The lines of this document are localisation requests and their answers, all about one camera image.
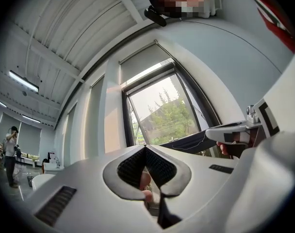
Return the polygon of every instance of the white ceiling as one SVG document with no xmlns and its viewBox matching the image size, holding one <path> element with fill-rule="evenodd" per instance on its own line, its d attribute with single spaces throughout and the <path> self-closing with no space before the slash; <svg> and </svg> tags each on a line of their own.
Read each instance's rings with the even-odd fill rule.
<svg viewBox="0 0 295 233">
<path fill-rule="evenodd" d="M 83 82 L 80 72 L 145 20 L 148 6 L 148 0 L 20 0 L 0 33 L 0 100 L 54 127 L 72 84 Z M 39 86 L 38 94 L 11 79 L 9 70 Z"/>
</svg>

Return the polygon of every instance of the window frame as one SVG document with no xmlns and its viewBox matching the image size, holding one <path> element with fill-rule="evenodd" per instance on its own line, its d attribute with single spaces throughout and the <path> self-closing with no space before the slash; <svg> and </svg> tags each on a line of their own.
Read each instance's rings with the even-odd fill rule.
<svg viewBox="0 0 295 233">
<path fill-rule="evenodd" d="M 132 82 L 131 84 L 125 86 L 122 88 L 122 109 L 123 109 L 123 119 L 124 119 L 124 130 L 125 130 L 125 138 L 126 138 L 126 145 L 127 147 L 134 146 L 133 143 L 133 130 L 132 130 L 132 121 L 129 114 L 129 106 L 128 101 L 131 103 L 130 96 L 140 92 L 141 90 L 169 77 L 173 74 L 176 74 L 179 82 L 181 83 L 183 90 L 189 100 L 189 95 L 185 89 L 185 86 L 183 82 L 186 84 L 186 86 L 189 88 L 190 92 L 194 96 L 194 99 L 196 103 L 199 105 L 200 109 L 202 110 L 202 114 L 204 115 L 207 124 L 209 127 L 218 126 L 221 124 L 221 120 L 218 117 L 215 109 L 213 108 L 211 102 L 209 101 L 206 94 L 203 92 L 203 90 L 200 88 L 198 83 L 194 80 L 194 78 L 190 75 L 190 73 L 175 59 L 171 56 L 173 59 L 173 62 L 170 62 L 148 74 L 145 76 L 139 78 L 138 80 Z M 135 108 L 133 104 L 131 105 L 133 111 L 135 111 Z M 198 118 L 196 116 L 194 107 L 191 103 L 192 112 L 196 119 L 196 124 L 198 126 L 198 130 L 200 130 L 200 125 Z M 160 144 L 160 146 L 170 148 L 173 150 L 178 150 L 186 153 L 198 153 L 200 151 L 209 149 L 216 145 L 215 141 L 209 140 L 205 137 L 205 130 L 200 131 L 196 134 L 189 135 L 186 137 L 183 137 L 181 139 L 175 140 L 173 142 L 168 142 L 164 144 Z M 148 138 L 146 138 L 145 133 L 143 132 L 143 129 L 141 129 L 141 133 L 145 139 L 145 141 L 148 141 Z"/>
</svg>

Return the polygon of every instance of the roller blind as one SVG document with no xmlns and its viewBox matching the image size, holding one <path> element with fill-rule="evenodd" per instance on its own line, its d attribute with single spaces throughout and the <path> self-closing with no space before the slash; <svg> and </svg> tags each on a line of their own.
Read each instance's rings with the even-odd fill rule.
<svg viewBox="0 0 295 233">
<path fill-rule="evenodd" d="M 18 142 L 21 152 L 39 155 L 41 129 L 26 123 L 21 123 Z"/>
<path fill-rule="evenodd" d="M 3 113 L 0 122 L 0 142 L 3 142 L 6 134 L 11 132 L 10 128 L 13 126 L 16 126 L 19 129 L 20 121 Z"/>
<path fill-rule="evenodd" d="M 98 119 L 100 96 L 103 85 L 103 79 L 100 79 L 92 88 L 89 98 L 87 117 L 86 117 L 86 137 L 85 137 L 85 154 L 86 158 L 97 156 L 98 146 Z"/>
<path fill-rule="evenodd" d="M 70 111 L 68 115 L 68 121 L 66 123 L 66 135 L 65 135 L 65 145 L 64 145 L 64 166 L 71 165 L 70 142 L 71 142 L 71 132 L 72 132 L 74 112 L 75 112 L 75 106 Z"/>
<path fill-rule="evenodd" d="M 170 56 L 159 46 L 152 45 L 121 64 L 121 84 Z"/>
</svg>

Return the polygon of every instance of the gray floor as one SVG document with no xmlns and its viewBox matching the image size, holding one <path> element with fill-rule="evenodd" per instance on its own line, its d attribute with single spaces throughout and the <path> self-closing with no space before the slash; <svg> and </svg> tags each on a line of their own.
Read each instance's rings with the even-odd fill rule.
<svg viewBox="0 0 295 233">
<path fill-rule="evenodd" d="M 0 169 L 0 189 L 7 196 L 10 202 L 23 203 L 23 201 L 33 192 L 28 184 L 27 176 L 37 176 L 42 173 L 40 167 L 32 167 L 27 164 L 15 164 L 14 180 L 18 183 L 18 189 L 11 188 L 7 182 L 6 170 Z"/>
</svg>

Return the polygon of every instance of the standing person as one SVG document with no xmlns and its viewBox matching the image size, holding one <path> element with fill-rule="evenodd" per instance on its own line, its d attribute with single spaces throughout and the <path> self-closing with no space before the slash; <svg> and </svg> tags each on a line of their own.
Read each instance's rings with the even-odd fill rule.
<svg viewBox="0 0 295 233">
<path fill-rule="evenodd" d="M 6 134 L 6 153 L 5 153 L 5 167 L 8 184 L 12 188 L 18 188 L 17 183 L 14 182 L 13 173 L 15 168 L 15 150 L 14 146 L 17 142 L 18 129 L 13 126 L 11 133 Z"/>
</svg>

